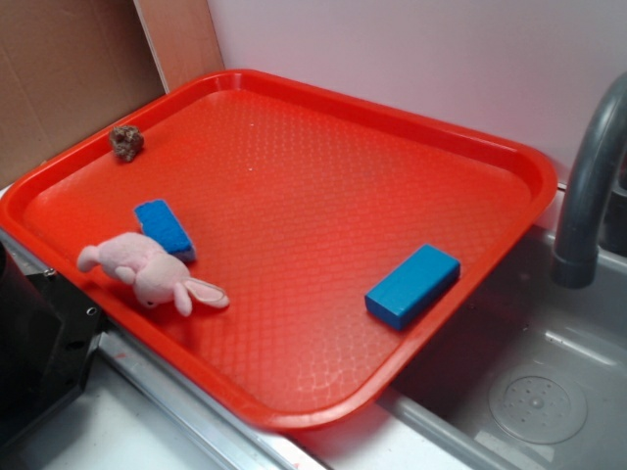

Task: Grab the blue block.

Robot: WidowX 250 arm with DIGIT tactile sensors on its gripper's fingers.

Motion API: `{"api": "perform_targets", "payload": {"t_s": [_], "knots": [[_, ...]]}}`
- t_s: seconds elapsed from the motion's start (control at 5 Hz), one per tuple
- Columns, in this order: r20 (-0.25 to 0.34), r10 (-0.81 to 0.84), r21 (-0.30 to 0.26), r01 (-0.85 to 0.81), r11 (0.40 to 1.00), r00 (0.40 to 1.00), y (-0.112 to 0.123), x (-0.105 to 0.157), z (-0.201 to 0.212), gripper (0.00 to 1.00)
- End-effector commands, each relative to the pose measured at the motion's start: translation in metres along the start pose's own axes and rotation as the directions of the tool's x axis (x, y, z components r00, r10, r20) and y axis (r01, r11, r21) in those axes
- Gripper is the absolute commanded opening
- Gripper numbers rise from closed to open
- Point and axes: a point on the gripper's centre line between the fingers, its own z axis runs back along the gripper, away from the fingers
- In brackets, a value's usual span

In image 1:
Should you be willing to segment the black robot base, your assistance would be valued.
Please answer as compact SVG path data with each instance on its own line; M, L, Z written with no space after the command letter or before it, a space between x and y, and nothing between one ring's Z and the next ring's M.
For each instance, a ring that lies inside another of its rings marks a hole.
M1 249L1 448L86 386L102 309L61 273L21 271Z

